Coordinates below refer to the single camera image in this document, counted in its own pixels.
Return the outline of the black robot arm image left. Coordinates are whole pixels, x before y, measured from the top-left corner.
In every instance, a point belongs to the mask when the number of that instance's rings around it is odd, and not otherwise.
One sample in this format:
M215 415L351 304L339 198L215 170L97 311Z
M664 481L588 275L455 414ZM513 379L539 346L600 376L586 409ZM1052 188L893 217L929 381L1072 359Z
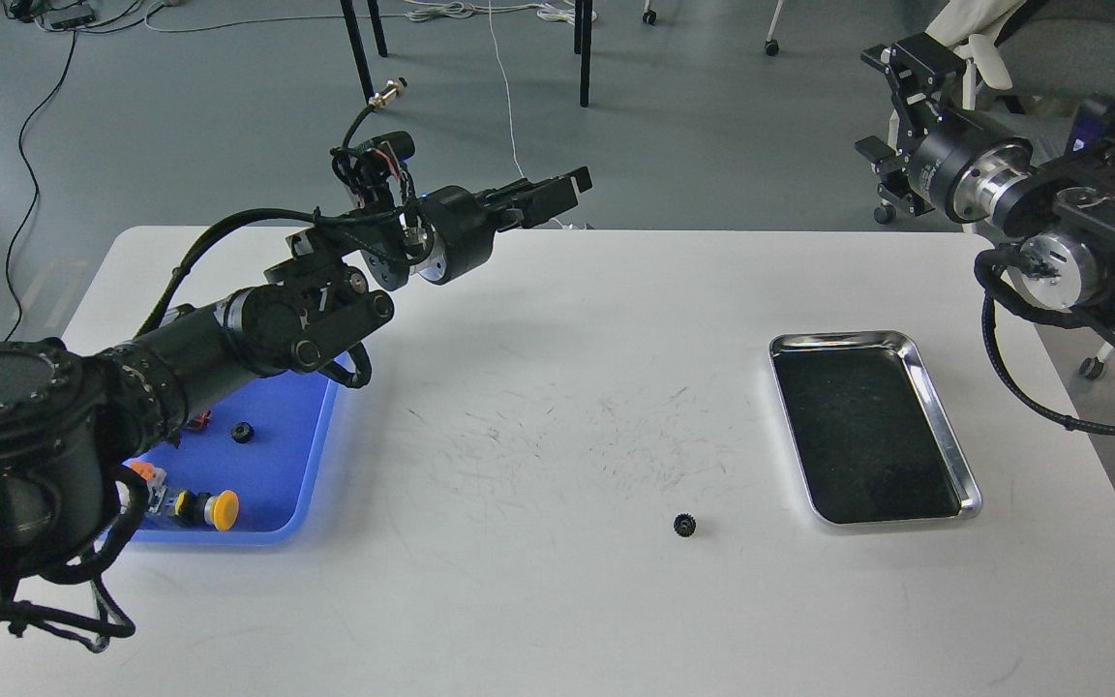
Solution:
M357 199L345 215L256 209L203 231L172 270L146 321L93 356L57 337L0 343L0 623L40 629L101 652L136 626L103 577L140 527L149 485L127 459L177 444L200 413L256 379L320 374L371 379L363 340L395 313L390 292L419 274L448 284L487 261L496 235L539 228L591 188L586 168L471 193L420 195L414 141L392 132L331 153ZM217 303L174 306L200 258L251 224L293 221L290 256L264 284Z

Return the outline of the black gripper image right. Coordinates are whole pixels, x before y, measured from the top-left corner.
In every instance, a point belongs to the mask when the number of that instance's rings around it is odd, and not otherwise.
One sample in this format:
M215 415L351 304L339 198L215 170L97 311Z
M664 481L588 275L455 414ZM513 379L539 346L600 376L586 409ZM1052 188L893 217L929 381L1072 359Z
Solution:
M873 220L938 210L956 224L977 224L1005 190L1030 176L1034 146L1027 138L959 135L964 125L956 116L956 97L966 71L959 54L917 33L871 45L859 58L885 77L898 119L894 145L878 136L855 141L879 180ZM913 155L913 188L901 153Z

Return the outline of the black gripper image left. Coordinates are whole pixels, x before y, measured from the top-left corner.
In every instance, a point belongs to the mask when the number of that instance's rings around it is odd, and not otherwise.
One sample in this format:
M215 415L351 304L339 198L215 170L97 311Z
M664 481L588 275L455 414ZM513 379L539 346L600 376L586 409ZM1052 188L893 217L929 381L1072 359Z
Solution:
M489 259L497 234L489 217L498 217L498 232L539 228L576 207L589 188L588 167L539 182L518 178L483 190L479 201L466 188L438 188L421 197L421 220L432 229L433 246L413 273L432 284L448 284Z

